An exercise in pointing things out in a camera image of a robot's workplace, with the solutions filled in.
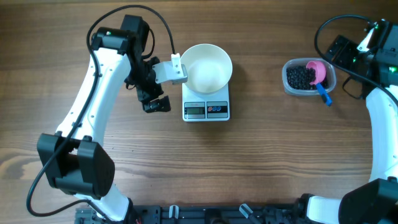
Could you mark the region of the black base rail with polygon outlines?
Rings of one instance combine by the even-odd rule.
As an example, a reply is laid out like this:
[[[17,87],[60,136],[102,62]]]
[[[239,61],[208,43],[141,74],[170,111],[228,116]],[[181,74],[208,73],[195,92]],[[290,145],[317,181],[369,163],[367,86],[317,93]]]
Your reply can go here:
[[[310,223],[302,215],[294,215],[293,206],[282,204],[278,207],[250,206],[252,214],[245,217],[239,207],[161,207],[135,206],[138,214],[136,223],[211,223],[219,218],[227,223]]]

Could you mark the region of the pink scoop blue handle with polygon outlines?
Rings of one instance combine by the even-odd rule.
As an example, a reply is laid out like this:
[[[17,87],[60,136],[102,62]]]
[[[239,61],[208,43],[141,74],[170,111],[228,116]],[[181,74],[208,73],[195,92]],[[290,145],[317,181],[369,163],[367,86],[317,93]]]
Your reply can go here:
[[[315,79],[310,84],[315,85],[323,102],[327,106],[331,106],[333,101],[330,98],[330,96],[328,95],[328,93],[326,92],[325,88],[322,86],[322,81],[326,77],[326,67],[324,66],[323,62],[315,61],[315,60],[309,61],[306,64],[306,68],[310,69],[310,70],[312,69],[315,71]]]

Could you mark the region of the clear container of black beans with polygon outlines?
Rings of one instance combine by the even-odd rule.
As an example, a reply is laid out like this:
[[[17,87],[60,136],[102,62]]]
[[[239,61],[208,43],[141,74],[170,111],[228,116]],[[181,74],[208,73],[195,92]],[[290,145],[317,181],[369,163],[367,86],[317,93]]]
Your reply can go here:
[[[325,66],[326,76],[321,82],[322,87],[329,93],[336,86],[335,69],[329,63],[320,58],[297,58],[289,60],[282,69],[282,82],[284,90],[289,95],[313,96],[319,92],[316,85],[314,68],[307,68],[310,61],[320,61]]]

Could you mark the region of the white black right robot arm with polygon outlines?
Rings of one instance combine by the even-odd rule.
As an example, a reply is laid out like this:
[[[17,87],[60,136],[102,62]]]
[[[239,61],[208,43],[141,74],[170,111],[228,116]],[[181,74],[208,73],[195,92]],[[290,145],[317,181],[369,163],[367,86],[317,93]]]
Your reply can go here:
[[[303,195],[296,203],[302,223],[397,223],[397,24],[351,17],[367,23],[362,42],[339,36],[319,55],[362,84],[372,129],[371,175],[341,199]]]

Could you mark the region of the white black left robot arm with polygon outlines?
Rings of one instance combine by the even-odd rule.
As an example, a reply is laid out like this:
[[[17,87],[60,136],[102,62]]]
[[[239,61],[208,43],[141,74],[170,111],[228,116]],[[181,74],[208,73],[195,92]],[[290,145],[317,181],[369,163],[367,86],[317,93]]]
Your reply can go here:
[[[168,112],[161,84],[186,79],[178,53],[168,62],[144,55],[151,30],[101,27],[88,33],[90,65],[77,97],[54,134],[42,134],[37,151],[52,188],[87,203],[104,223],[140,223],[130,198],[114,183],[115,165],[103,149],[106,125],[122,84],[134,86],[143,110]]]

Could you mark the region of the white digital kitchen scale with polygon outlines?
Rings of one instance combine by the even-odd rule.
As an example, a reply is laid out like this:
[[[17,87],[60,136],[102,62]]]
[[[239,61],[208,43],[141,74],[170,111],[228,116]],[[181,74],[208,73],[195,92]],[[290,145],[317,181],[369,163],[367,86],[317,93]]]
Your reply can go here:
[[[182,119],[185,122],[228,121],[230,119],[229,86],[204,94],[182,85]]]

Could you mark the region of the white bowl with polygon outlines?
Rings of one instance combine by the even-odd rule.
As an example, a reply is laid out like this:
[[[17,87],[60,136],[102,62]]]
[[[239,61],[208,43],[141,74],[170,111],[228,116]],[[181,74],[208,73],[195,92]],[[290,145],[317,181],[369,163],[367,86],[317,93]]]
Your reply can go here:
[[[213,44],[198,44],[187,49],[181,63],[187,69],[185,82],[191,91],[210,94],[228,84],[233,74],[230,56],[221,47]]]

